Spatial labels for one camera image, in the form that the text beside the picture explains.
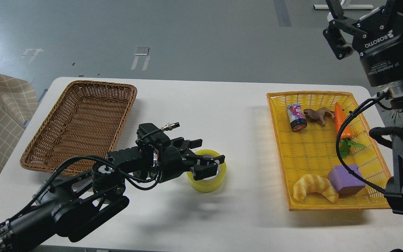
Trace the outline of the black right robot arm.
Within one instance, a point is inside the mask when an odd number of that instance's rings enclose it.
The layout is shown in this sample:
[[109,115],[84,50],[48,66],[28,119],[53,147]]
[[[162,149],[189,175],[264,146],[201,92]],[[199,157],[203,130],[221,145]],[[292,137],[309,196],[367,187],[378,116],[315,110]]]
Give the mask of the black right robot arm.
[[[337,136],[340,136],[353,119],[382,99],[390,99],[391,109],[403,112],[403,0],[388,0],[358,20],[344,15],[339,0],[326,3],[332,19],[323,35],[336,58],[344,59],[356,51],[369,84],[388,89],[353,110],[339,128]],[[393,153],[394,175],[385,189],[357,175],[347,165],[344,167],[349,174],[382,193],[394,214],[403,215],[403,126],[375,127],[368,134]]]

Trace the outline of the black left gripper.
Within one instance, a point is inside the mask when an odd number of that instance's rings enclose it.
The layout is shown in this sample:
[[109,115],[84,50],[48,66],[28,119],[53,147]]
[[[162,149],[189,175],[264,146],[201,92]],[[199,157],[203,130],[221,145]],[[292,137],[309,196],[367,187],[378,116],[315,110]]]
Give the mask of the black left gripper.
[[171,139],[170,145],[160,154],[161,174],[158,182],[178,178],[184,172],[191,172],[195,181],[217,175],[219,165],[225,162],[225,156],[206,157],[195,155],[187,159],[187,154],[194,155],[191,149],[201,147],[202,139]]

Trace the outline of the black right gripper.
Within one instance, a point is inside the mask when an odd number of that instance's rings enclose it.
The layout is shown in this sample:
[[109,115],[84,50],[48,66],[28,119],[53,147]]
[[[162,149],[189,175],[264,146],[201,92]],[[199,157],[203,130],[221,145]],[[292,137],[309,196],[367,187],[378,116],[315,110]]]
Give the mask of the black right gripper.
[[[327,0],[332,15],[323,30],[337,59],[360,53],[360,62],[372,87],[403,79],[403,0],[388,0],[358,21],[344,16],[339,0]],[[352,46],[342,35],[352,35]]]

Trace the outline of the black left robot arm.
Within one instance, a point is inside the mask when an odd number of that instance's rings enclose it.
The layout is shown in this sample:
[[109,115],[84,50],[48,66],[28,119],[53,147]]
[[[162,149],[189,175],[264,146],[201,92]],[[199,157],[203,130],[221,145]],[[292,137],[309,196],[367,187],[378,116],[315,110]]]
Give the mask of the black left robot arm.
[[186,173],[193,189],[219,189],[225,156],[208,149],[194,152],[201,139],[165,134],[177,127],[178,122],[161,128],[140,124],[134,147],[64,161],[22,210],[0,223],[0,252],[28,252],[54,235],[80,241],[128,206],[125,182],[151,190]]

